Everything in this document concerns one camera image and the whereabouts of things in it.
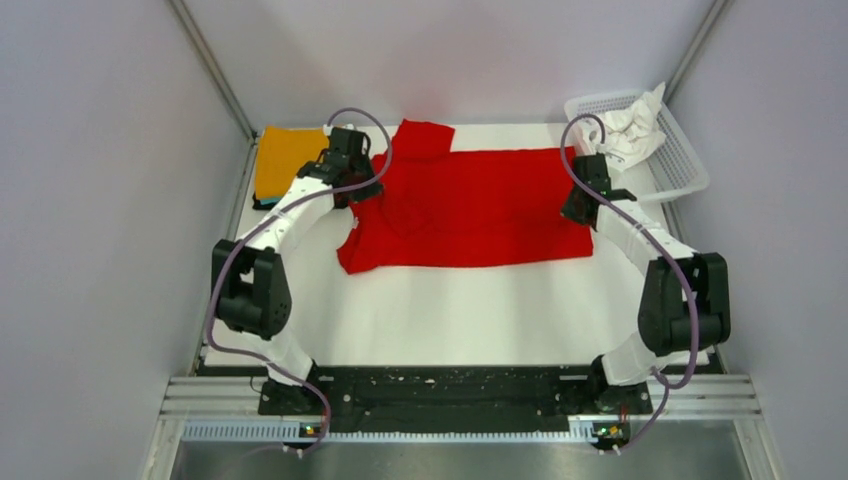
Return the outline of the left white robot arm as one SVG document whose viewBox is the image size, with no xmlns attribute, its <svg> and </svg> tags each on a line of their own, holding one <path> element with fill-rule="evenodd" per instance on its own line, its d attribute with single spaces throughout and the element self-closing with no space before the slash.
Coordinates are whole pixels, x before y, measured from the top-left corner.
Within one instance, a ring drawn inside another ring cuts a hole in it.
<svg viewBox="0 0 848 480">
<path fill-rule="evenodd" d="M 298 168 L 277 204 L 250 230 L 214 246 L 204 332 L 213 350 L 264 366 L 273 391 L 302 414 L 330 407 L 309 378 L 313 358 L 288 327 L 294 306 L 285 261 L 323 217 L 382 191 L 368 134 L 330 125 L 322 132 L 325 145 Z"/>
</svg>

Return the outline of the red t shirt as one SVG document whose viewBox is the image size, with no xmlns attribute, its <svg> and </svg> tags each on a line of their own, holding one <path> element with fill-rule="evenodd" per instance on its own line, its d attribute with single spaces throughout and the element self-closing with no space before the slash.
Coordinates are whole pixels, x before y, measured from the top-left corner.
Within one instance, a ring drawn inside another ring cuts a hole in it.
<svg viewBox="0 0 848 480">
<path fill-rule="evenodd" d="M 455 151 L 452 127 L 403 121 L 381 194 L 355 203 L 337 250 L 343 270 L 487 268 L 590 257 L 586 226 L 561 214 L 573 181 L 573 148 Z"/>
</svg>

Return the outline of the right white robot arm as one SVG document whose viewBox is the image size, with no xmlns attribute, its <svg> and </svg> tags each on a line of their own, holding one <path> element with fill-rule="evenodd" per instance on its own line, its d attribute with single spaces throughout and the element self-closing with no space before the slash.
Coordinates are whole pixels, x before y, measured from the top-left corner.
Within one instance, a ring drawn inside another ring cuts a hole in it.
<svg viewBox="0 0 848 480">
<path fill-rule="evenodd" d="M 635 332 L 591 364 L 589 404 L 612 412 L 650 377 L 669 391 L 686 387 L 699 353 L 731 333 L 726 260 L 677 240 L 634 194 L 614 188 L 603 155 L 563 164 L 572 188 L 562 216 L 611 242 L 644 280 Z"/>
</svg>

